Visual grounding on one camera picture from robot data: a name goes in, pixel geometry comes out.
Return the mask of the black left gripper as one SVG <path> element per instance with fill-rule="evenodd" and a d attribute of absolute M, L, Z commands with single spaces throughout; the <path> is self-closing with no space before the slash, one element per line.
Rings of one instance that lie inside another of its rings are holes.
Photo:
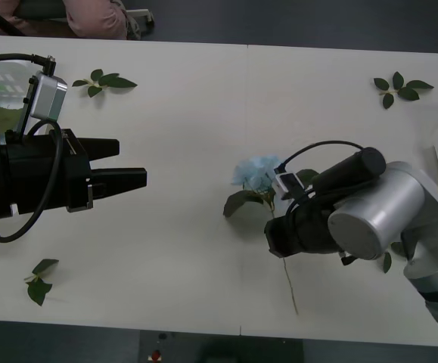
<path fill-rule="evenodd" d="M 55 163 L 57 134 L 25 135 L 17 140 L 13 132 L 0 135 L 0 218 L 12 216 L 11 206 L 22 214 L 34 213 L 50 180 L 45 209 L 64 207 L 68 212 L 91 209 L 95 200 L 145 188 L 145 168 L 92 170 L 90 162 L 120 154 L 120 142 L 110 138 L 77 138 L 69 129 L 62 131 L 63 149 L 57 174 Z"/>

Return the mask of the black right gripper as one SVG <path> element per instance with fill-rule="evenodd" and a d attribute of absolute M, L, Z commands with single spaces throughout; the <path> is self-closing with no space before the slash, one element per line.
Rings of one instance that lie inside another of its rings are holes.
<path fill-rule="evenodd" d="M 307 253 L 307 245 L 299 237 L 300 227 L 306 220 L 304 212 L 292 212 L 290 216 L 269 220 L 264 228 L 269 252 L 278 258 Z"/>

